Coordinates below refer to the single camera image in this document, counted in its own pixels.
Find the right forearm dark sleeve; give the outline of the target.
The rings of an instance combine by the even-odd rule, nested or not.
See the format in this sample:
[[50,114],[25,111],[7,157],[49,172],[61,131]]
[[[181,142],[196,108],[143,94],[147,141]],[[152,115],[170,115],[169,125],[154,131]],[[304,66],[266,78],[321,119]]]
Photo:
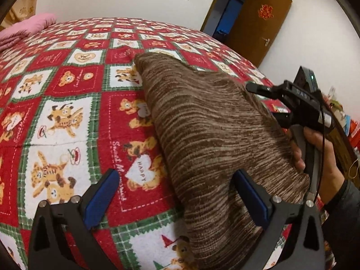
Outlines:
[[334,254],[335,268],[359,269],[359,189],[345,180],[325,210],[329,216],[323,236]]

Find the person's right hand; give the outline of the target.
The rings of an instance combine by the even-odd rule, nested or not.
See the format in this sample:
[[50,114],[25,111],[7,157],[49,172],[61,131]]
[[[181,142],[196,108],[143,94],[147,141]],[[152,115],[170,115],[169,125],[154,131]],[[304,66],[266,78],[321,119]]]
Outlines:
[[305,138],[322,152],[322,179],[319,195],[324,204],[328,204],[341,189],[345,178],[337,167],[333,144],[321,133],[308,127],[303,129]]

